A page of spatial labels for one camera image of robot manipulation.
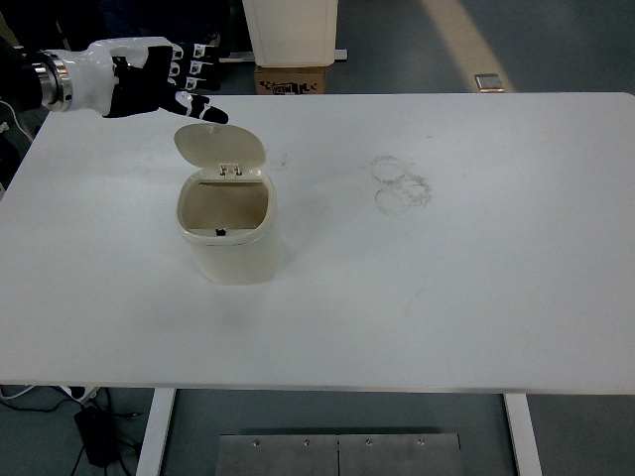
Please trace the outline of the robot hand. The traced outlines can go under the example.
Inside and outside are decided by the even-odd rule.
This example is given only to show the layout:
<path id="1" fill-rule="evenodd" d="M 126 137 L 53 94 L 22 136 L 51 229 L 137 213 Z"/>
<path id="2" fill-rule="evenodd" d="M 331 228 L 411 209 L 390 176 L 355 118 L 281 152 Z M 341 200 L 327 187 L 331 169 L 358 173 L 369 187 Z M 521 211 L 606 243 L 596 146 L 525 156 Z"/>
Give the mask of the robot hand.
<path id="1" fill-rule="evenodd" d="M 219 88 L 216 46 L 172 43 L 163 37 L 97 41 L 83 52 L 63 52 L 69 83 L 65 109 L 91 109 L 122 118 L 159 109 L 206 122 L 226 124 L 228 115 L 197 94 Z"/>

